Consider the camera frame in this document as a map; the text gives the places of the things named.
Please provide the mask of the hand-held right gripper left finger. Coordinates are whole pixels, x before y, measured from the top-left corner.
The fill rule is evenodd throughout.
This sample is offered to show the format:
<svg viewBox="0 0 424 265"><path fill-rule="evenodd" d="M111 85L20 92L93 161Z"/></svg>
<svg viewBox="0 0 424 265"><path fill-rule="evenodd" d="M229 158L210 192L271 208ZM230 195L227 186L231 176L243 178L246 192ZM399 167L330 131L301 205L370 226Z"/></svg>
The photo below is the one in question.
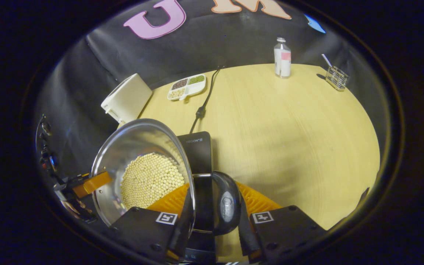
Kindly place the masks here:
<svg viewBox="0 0 424 265"><path fill-rule="evenodd" d="M185 184L148 208L131 207L110 226L110 240L147 263L178 263L193 227L194 185Z"/></svg>

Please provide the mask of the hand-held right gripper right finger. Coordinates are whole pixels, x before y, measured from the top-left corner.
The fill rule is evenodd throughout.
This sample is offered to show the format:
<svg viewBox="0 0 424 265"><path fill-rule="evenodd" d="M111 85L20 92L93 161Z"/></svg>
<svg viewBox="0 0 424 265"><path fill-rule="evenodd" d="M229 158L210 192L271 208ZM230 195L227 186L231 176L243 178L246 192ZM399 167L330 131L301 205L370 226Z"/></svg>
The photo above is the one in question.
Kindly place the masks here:
<svg viewBox="0 0 424 265"><path fill-rule="evenodd" d="M249 186L237 186L242 196L238 234L250 263L296 258L325 235L326 230L297 206L280 206Z"/></svg>

